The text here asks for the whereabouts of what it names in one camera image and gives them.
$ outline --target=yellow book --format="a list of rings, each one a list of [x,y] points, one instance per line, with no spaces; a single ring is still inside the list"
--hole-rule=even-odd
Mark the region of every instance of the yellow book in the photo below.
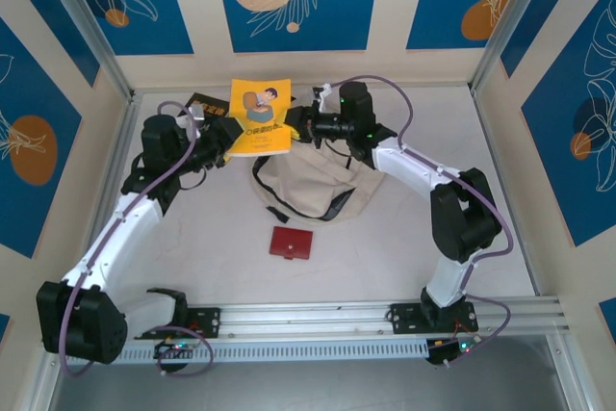
[[[291,80],[231,81],[230,117],[244,133],[227,152],[229,156],[267,156],[291,149],[291,128],[284,125],[291,107]]]

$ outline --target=enclosure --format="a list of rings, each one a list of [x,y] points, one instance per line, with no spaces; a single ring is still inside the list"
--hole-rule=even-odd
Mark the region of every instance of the enclosure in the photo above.
[[[616,0],[0,0],[0,407],[612,409],[615,18]],[[514,248],[481,261],[468,293],[511,310],[494,342],[505,312],[488,301],[490,342],[450,368],[425,362],[450,332],[394,333],[391,304],[417,300],[441,255],[420,194],[386,176],[356,218],[290,221],[314,235],[310,259],[288,261],[238,157],[178,194],[121,275],[128,292],[217,307],[215,366],[180,385],[152,342],[130,341],[110,366],[61,372],[37,291],[112,217],[161,102],[291,79],[310,105],[312,87],[360,76],[398,133],[402,96],[366,75],[410,98],[409,146],[488,179]],[[491,249],[506,246],[500,233]],[[190,371],[211,358],[197,351]]]

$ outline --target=red card holder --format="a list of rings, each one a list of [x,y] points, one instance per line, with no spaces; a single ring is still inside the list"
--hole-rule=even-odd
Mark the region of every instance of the red card holder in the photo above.
[[[288,260],[308,260],[311,245],[312,231],[274,226],[269,253],[281,255]]]

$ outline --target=white floor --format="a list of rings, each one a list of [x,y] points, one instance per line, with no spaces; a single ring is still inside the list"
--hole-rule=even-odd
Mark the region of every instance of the white floor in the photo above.
[[[477,167],[488,176],[497,206],[511,223],[486,140],[466,87],[405,89],[415,119],[405,140],[443,164]],[[228,97],[228,89],[202,90]],[[295,95],[305,89],[294,89]],[[393,90],[371,87],[378,121],[397,131],[407,109]],[[143,120],[166,100],[186,103],[190,93],[143,96],[129,160],[141,152]],[[431,238],[429,204],[398,180],[386,178],[356,219],[313,229],[310,260],[269,255],[280,223],[249,184],[251,159],[233,159],[208,172],[198,189],[180,192],[156,236],[124,281],[133,289],[182,290],[190,304],[366,301],[417,298],[439,251]],[[504,247],[501,233],[494,248]],[[476,295],[534,295],[519,244],[506,257],[483,261],[468,287]]]

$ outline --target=canvas bag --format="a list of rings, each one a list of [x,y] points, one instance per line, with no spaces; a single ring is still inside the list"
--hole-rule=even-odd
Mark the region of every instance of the canvas bag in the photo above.
[[[356,217],[381,183],[384,174],[351,158],[344,141],[327,143],[317,149],[294,141],[288,153],[255,161],[252,185],[281,221],[325,224]]]

